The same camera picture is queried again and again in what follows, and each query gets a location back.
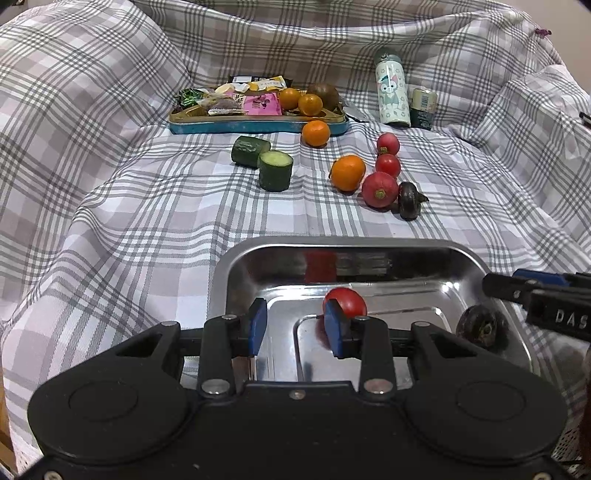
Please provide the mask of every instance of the small orange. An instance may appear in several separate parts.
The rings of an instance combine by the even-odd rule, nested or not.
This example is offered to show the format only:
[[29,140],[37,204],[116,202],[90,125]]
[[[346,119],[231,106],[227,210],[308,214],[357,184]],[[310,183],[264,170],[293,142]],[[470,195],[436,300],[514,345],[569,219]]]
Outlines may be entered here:
[[322,98],[313,93],[306,93],[297,102],[300,112],[305,116],[316,116],[322,111]]
[[365,175],[365,162],[357,155],[340,157],[330,168],[332,184],[342,192],[354,192]]
[[322,120],[312,120],[301,129],[301,136],[311,147],[321,147],[330,138],[330,128]]
[[293,110],[297,108],[297,102],[301,97],[299,90],[295,88],[286,88],[279,93],[279,104],[283,110]]

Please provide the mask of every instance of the water bottle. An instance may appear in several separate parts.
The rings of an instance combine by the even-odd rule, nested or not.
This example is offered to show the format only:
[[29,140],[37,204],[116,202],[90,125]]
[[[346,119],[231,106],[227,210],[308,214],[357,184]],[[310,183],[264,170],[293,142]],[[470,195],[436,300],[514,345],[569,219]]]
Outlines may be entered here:
[[389,48],[380,48],[374,63],[379,120],[393,127],[410,127],[407,85],[400,58]]

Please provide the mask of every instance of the cucumber piece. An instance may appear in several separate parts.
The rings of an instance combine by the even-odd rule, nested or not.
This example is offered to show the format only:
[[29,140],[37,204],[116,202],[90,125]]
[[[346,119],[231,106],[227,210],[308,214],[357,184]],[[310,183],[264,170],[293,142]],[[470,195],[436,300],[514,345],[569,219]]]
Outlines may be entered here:
[[267,140],[241,135],[232,147],[232,161],[243,167],[257,168],[259,155],[270,149],[271,143]]
[[294,159],[287,153],[270,150],[259,155],[259,185],[268,192],[283,192],[290,187]]

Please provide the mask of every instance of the wrapped snack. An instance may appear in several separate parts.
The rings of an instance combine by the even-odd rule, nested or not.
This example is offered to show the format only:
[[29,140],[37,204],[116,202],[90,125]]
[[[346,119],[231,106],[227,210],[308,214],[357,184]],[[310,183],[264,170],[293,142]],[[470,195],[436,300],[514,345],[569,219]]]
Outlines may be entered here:
[[[253,75],[229,75],[228,76],[228,83],[251,83],[251,82],[258,82],[259,80],[265,80],[269,78],[268,76],[253,76]],[[292,79],[286,79],[283,77],[285,84],[288,87],[291,87]]]
[[208,92],[203,89],[185,88],[174,96],[174,100],[176,101],[177,109],[185,110],[191,106],[198,105],[199,100],[203,100],[207,95]]
[[212,106],[207,109],[208,115],[242,115],[240,103],[234,98],[225,96],[224,98],[218,99]]
[[242,110],[246,115],[281,115],[281,105],[273,92],[244,96]]
[[256,82],[249,82],[248,86],[255,92],[265,91],[273,92],[276,90],[283,90],[287,88],[287,84],[281,75],[272,77],[270,79],[257,80]]
[[248,91],[249,86],[247,83],[224,83],[216,88],[216,93],[225,93],[226,95],[232,95],[234,92],[244,93]]

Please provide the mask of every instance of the stainless steel tray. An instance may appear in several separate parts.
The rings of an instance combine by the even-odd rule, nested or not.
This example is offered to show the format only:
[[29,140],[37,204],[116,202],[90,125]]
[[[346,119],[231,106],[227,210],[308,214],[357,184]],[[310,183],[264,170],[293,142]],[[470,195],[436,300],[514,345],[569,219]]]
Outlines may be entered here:
[[[328,252],[336,262],[336,282],[307,284],[310,258],[322,259]],[[398,329],[427,320],[454,332],[462,312],[483,303],[508,319],[508,345],[498,355],[537,374],[537,359],[515,313],[482,293],[481,280],[488,272],[473,252],[446,241],[261,237],[230,249],[218,263],[209,317],[242,314],[254,298],[267,300],[265,339],[254,361],[237,363],[239,377],[351,380],[357,388],[361,362],[336,359],[319,324],[322,301],[331,288],[353,288],[365,299],[369,315]],[[395,358],[394,363],[399,388],[410,387],[406,359]]]

